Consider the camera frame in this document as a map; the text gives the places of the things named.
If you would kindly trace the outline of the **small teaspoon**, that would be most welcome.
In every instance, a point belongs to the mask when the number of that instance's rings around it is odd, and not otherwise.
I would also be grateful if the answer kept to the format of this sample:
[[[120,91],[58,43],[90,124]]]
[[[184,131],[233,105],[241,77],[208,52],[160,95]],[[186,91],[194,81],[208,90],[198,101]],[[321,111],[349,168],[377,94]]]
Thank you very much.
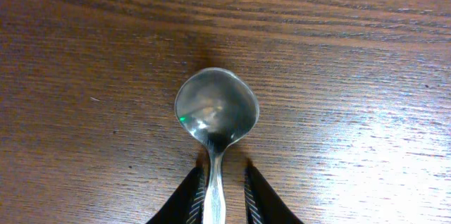
[[[259,119],[255,93],[235,73],[205,68],[190,77],[175,98],[175,116],[209,155],[204,223],[226,222],[222,163],[230,146],[245,137]]]

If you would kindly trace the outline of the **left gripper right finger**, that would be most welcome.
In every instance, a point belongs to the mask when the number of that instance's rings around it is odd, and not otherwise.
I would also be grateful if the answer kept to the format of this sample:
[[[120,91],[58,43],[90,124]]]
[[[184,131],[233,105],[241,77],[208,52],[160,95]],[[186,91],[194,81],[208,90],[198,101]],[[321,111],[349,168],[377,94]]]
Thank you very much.
[[[247,224],[304,224],[253,165],[245,170]]]

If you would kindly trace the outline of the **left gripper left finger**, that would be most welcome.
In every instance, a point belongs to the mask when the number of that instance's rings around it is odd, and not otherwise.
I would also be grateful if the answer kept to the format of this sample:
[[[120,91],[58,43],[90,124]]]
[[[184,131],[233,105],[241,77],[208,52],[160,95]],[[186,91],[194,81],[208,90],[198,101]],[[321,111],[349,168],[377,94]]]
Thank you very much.
[[[195,167],[146,224],[202,224],[204,197],[204,169]]]

